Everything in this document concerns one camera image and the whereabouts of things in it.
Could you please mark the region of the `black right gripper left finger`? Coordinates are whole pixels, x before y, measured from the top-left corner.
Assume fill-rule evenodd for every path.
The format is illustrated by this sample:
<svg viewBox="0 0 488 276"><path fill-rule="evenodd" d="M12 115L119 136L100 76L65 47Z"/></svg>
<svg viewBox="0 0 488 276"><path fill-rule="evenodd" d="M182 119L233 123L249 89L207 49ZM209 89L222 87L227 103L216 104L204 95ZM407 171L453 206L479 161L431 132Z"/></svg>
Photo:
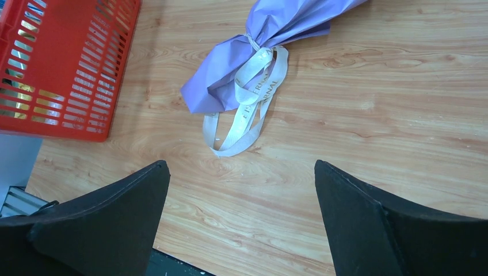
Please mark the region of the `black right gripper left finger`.
<svg viewBox="0 0 488 276"><path fill-rule="evenodd" d="M156 161L73 200L1 219L2 275L145 275L170 173Z"/></svg>

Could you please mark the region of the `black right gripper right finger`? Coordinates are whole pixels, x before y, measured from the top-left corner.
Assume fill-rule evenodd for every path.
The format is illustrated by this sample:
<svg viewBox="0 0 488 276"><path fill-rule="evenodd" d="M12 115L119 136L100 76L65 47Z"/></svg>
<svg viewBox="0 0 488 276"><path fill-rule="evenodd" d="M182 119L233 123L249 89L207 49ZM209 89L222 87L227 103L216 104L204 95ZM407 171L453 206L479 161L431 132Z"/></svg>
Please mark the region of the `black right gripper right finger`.
<svg viewBox="0 0 488 276"><path fill-rule="evenodd" d="M406 200L322 160L314 171L337 275L487 274L487 220Z"/></svg>

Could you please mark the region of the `cream printed ribbon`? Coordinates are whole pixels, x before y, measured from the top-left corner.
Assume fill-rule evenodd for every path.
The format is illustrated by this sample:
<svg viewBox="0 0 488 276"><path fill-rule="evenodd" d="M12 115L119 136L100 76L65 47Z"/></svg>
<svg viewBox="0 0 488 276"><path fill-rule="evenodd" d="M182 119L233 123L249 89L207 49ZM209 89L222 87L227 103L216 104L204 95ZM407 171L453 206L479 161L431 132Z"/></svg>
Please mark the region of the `cream printed ribbon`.
<svg viewBox="0 0 488 276"><path fill-rule="evenodd" d="M214 147L219 114L206 114L204 141L219 158L248 149L259 137L270 102L288 70L288 51L282 46L259 49L236 72L235 99L239 107L232 126L219 149Z"/></svg>

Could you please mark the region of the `purple wrapping paper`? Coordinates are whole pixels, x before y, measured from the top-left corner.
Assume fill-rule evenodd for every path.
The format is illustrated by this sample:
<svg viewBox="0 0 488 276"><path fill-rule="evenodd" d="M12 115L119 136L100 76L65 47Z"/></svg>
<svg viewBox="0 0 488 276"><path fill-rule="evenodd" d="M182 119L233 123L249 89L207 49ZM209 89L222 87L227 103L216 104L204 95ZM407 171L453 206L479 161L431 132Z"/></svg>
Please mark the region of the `purple wrapping paper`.
<svg viewBox="0 0 488 276"><path fill-rule="evenodd" d="M330 32L335 17L362 1L257 1L251 8L244 34L214 46L195 74L181 88L191 113L216 113L236 109L233 79L237 70L259 47L272 48Z"/></svg>

